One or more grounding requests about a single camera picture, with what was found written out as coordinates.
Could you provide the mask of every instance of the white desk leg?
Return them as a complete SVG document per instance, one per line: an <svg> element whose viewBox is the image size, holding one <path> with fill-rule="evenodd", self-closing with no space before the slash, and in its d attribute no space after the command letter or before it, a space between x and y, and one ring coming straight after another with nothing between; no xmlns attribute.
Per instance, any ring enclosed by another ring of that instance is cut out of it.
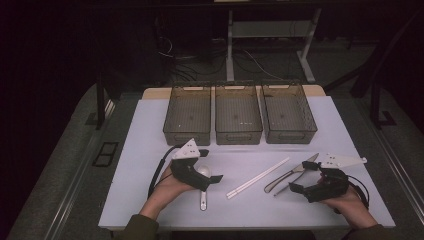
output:
<svg viewBox="0 0 424 240"><path fill-rule="evenodd" d="M321 14L321 8L316 9L312 22L309 25L308 35L306 36L306 40L305 40L305 46L303 47L302 51L297 52L300 65L302 66L303 72L305 73L305 76L306 76L306 80L309 83L314 83L315 78L314 78L314 75L312 74L311 68L309 67L308 60L306 60L306 56L308 55L309 47L311 46L312 40L314 38L315 29L317 28L320 14Z"/></svg>
<svg viewBox="0 0 424 240"><path fill-rule="evenodd" d="M233 11L228 14L228 38L227 38L227 81L234 81L234 66L233 66Z"/></svg>

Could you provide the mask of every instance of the hand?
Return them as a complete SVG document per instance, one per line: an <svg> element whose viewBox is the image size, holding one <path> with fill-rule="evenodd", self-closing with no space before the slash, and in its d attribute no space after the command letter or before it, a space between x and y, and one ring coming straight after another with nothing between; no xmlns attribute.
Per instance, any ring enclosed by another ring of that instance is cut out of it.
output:
<svg viewBox="0 0 424 240"><path fill-rule="evenodd" d="M368 228L378 224L361 202L361 199L352 186L349 186L346 194L343 196L326 199L321 201L321 203L339 210L354 229Z"/></svg>
<svg viewBox="0 0 424 240"><path fill-rule="evenodd" d="M169 164L162 173L159 183L156 185L155 190L149 199L147 199L139 214L156 220L160 211L169 203L176 199L181 193L193 189L192 186L180 182L172 175Z"/></svg>

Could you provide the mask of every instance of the white table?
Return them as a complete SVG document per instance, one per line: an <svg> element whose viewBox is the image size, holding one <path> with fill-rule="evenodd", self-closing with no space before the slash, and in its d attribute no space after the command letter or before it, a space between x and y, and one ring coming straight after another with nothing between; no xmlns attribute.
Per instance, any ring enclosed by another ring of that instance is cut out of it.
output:
<svg viewBox="0 0 424 240"><path fill-rule="evenodd" d="M317 162L326 153L359 157L332 99L309 96L318 132L308 145L271 145L262 136L259 145L218 146L212 110L211 145L201 147L210 152L207 157L200 158L195 166L207 165L213 175L223 174L224 177L219 184L209 186L206 211L200 210L198 190L184 193L160 214L158 222L161 230L317 229L348 226L341 215L333 213L327 206L308 203L304 196L290 190L273 197L287 181L269 194L263 191L270 181L317 152L320 153ZM100 227L122 230L131 215L138 213L145 202L158 162L170 148L162 132L168 97L169 89L165 92L151 89L146 90L143 99L139 101L100 218ZM290 157L290 160L277 170L234 198L226 198L226 193L285 157ZM365 167L357 165L342 170L359 178L367 186L371 195L370 212L376 220L386 227L395 226ZM308 171L297 183L311 186L318 179L319 172Z"/></svg>

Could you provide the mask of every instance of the white stick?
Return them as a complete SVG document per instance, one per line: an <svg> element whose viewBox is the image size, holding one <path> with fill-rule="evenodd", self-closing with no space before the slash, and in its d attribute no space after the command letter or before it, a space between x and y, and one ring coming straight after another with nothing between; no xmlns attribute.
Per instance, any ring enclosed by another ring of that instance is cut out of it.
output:
<svg viewBox="0 0 424 240"><path fill-rule="evenodd" d="M276 165L272 166L271 168L269 168L268 170L262 172L261 174L259 174L258 176L252 178L251 180L247 181L246 183L244 183L243 185L241 185L240 187L234 189L233 191L227 193L227 198L230 199L232 197L234 197L235 195L237 195L238 193L240 193L241 191L243 191L244 189L250 187L252 184L254 184L255 182L257 182L259 179L265 177L267 174L269 174L270 172L274 171L275 169L277 169L279 166L283 165L284 163L286 163L290 158L287 157L286 159L284 159L283 161L277 163Z"/></svg>

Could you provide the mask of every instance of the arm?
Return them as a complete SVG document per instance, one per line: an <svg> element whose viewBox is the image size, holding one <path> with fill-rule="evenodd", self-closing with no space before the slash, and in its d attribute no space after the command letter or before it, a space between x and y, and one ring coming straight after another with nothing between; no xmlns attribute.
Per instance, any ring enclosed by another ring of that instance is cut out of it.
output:
<svg viewBox="0 0 424 240"><path fill-rule="evenodd" d="M139 214L133 215L124 231L115 240L153 240L159 224L159 213L181 193L194 189L178 181L168 166Z"/></svg>
<svg viewBox="0 0 424 240"><path fill-rule="evenodd" d="M345 195L321 201L330 208L336 208L356 231L349 235L349 240L393 239L388 231L368 212L356 191L349 186Z"/></svg>

